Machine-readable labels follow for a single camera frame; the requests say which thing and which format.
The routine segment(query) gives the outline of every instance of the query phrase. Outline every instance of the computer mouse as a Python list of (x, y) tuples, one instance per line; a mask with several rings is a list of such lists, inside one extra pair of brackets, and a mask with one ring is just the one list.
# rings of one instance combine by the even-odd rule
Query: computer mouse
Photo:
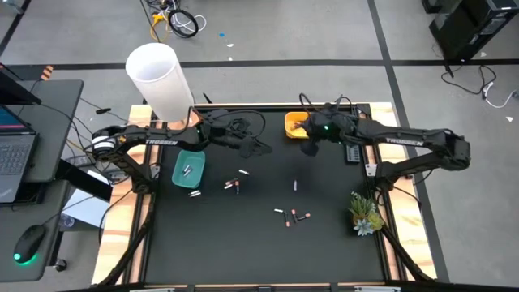
[(24, 231), (16, 243), (13, 255), (17, 263), (23, 264), (33, 258), (45, 237), (45, 232), (43, 225), (32, 225)]

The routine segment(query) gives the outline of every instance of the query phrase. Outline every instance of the laptop screen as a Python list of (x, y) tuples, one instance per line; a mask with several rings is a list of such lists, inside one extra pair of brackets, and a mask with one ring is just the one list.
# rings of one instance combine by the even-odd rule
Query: laptop screen
[(0, 107), (0, 133), (27, 131), (27, 127), (10, 111)]

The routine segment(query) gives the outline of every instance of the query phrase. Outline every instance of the laptop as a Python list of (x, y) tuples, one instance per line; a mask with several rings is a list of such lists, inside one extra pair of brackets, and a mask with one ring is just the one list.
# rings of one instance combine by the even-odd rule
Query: laptop
[(0, 105), (0, 204), (15, 201), (37, 138), (27, 123)]

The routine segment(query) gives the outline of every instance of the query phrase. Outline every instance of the wooden frame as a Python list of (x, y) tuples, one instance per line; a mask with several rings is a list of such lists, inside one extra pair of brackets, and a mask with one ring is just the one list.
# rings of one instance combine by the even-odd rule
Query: wooden frame
[[(299, 105), (299, 103), (268, 103), (268, 104), (221, 104), (221, 106), (232, 107), (232, 106), (247, 106), (247, 105)], [(386, 125), (386, 126), (397, 126), (397, 118), (393, 112), (392, 104), (390, 102), (372, 102), (370, 103), (371, 116), (374, 120)], [(139, 126), (147, 126), (151, 122), (152, 109), (149, 105), (133, 105), (131, 107), (129, 121), (131, 124)], [(179, 123), (169, 123), (170, 128), (181, 127)], [(382, 161), (399, 162), (407, 159), (404, 147), (393, 145), (393, 144), (379, 144), (380, 157)], [(139, 163), (144, 161), (145, 147), (139, 146), (134, 147), (129, 154)], [(152, 148), (152, 155), (150, 157), (150, 163), (156, 162), (157, 160), (158, 147)], [(369, 161), (375, 163), (375, 153), (372, 147), (367, 147), (367, 154)], [(410, 179), (401, 178), (396, 184), (396, 187), (401, 188), (404, 191), (408, 191), (410, 194), (415, 195), (413, 181)], [(118, 200), (121, 195), (124, 195), (131, 188), (130, 182), (124, 182), (117, 185), (114, 188), (110, 204), (113, 204)], [(429, 277), (436, 277), (434, 262), (429, 248), (429, 242), (427, 241), (425, 226), (423, 225), (422, 214), (418, 208), (416, 200), (410, 198), (408, 195), (398, 190), (389, 192), (389, 197), (392, 203), (392, 210), (397, 225), (397, 232), (400, 243), (407, 250), (413, 260), (418, 266), (427, 274)], [(146, 195), (143, 199), (140, 224), (144, 221), (146, 212), (148, 211), (150, 197)], [(92, 278), (92, 284), (102, 281), (114, 267), (114, 265), (121, 258), (122, 253), (126, 250), (128, 241), (130, 239), (132, 219), (135, 212), (135, 203), (137, 201), (136, 194), (129, 194), (124, 200), (114, 206), (106, 216), (105, 232), (101, 240), (101, 246), (97, 256), (96, 268)], [(383, 217), (386, 216), (384, 210), (380, 208)], [(139, 281), (140, 263), (143, 252), (143, 244), (141, 243), (134, 255), (132, 262), (132, 270), (130, 275), (130, 282)], [(397, 272), (397, 261), (395, 253), (385, 240), (385, 246), (388, 253), (388, 262), (391, 272), (392, 279), (399, 279)], [(341, 286), (351, 286), (352, 284), (371, 284), (380, 285), (381, 282), (376, 283), (340, 283)], [(236, 285), (240, 287), (244, 286), (258, 286), (259, 284), (246, 284)], [(315, 283), (315, 284), (288, 284), (288, 286), (327, 286), (328, 283)], [(272, 286), (287, 286), (285, 284), (272, 284)], [(222, 286), (208, 286), (201, 285), (197, 287), (222, 287)]]

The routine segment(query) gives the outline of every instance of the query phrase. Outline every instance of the black tabletop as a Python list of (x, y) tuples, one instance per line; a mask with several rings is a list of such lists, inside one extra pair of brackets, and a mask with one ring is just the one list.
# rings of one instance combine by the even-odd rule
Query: black tabletop
[(14, 207), (12, 210), (0, 208), (0, 282), (40, 280), (58, 234), (59, 216), (45, 224), (45, 237), (34, 261), (18, 264), (13, 259), (13, 251), (19, 237), (29, 226), (41, 224), (60, 212), (70, 190), (67, 181), (51, 182), (41, 204)]
[[(341, 145), (320, 143), (306, 157), (285, 136), (286, 112), (264, 111), (260, 139), (273, 153), (243, 159), (238, 151), (209, 145), (199, 189), (171, 182), (178, 148), (164, 148), (160, 192), (145, 281), (167, 284), (257, 284), (380, 281), (373, 236), (358, 237), (348, 214), (350, 192), (365, 192), (364, 162), (347, 165)], [(241, 176), (240, 194), (224, 190)], [(294, 191), (294, 180), (298, 190)], [(290, 228), (273, 209), (311, 213)]]
[[(20, 84), (29, 90), (34, 82), (36, 81), (24, 81)], [(82, 80), (49, 80), (35, 84), (32, 93), (41, 99), (42, 104), (74, 117), (83, 85)], [(22, 106), (9, 108), (17, 114)], [(25, 105), (19, 116), (40, 134), (32, 154), (32, 167), (25, 174), (24, 182), (49, 182), (58, 169), (71, 122), (64, 115), (41, 105)]]

